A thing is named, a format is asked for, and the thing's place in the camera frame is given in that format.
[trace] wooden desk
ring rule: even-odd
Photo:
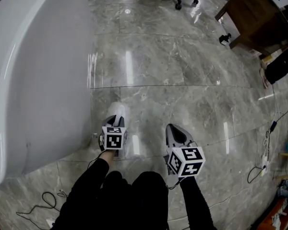
[[[273,0],[229,0],[215,19],[226,12],[240,33],[230,48],[243,44],[268,56],[288,46],[288,21]]]

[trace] gray tile floor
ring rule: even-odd
[[[268,173],[247,183],[254,165],[260,165],[263,140],[275,111],[272,87],[262,88],[258,54],[242,47],[219,44],[230,21],[214,15],[224,0],[89,0],[96,70],[92,72],[93,133],[99,134],[112,102],[131,109],[129,136],[111,170],[119,170],[132,183],[143,171],[160,173],[169,185],[162,158],[166,154],[165,127],[174,123],[188,130],[202,146],[206,164],[197,177],[219,230],[245,230],[273,199],[276,174],[286,161],[278,157],[288,139],[288,114],[271,134]],[[274,85],[276,116],[288,109],[288,76]],[[0,185],[2,230],[36,229],[16,211],[42,204],[44,191],[69,193],[90,160],[99,154],[97,138],[90,147],[60,161]],[[58,198],[60,208],[64,202]],[[37,209],[31,219],[47,228],[56,210]],[[188,226],[182,191],[169,193],[171,230]]]

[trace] caster wheel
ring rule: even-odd
[[[176,3],[176,5],[175,5],[175,9],[177,9],[177,10],[181,10],[181,8],[182,8],[182,5],[181,5],[181,4],[178,4],[178,3]]]

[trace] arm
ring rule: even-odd
[[[186,203],[190,230],[216,230],[213,226],[209,207],[198,187],[195,178],[187,177],[180,183]]]
[[[86,220],[91,219],[93,212],[88,211],[88,209],[93,209],[92,206],[109,171],[114,153],[115,150],[102,153],[100,158],[76,181],[61,208],[60,215],[52,228],[53,230],[70,229],[79,226],[79,222],[85,224]]]

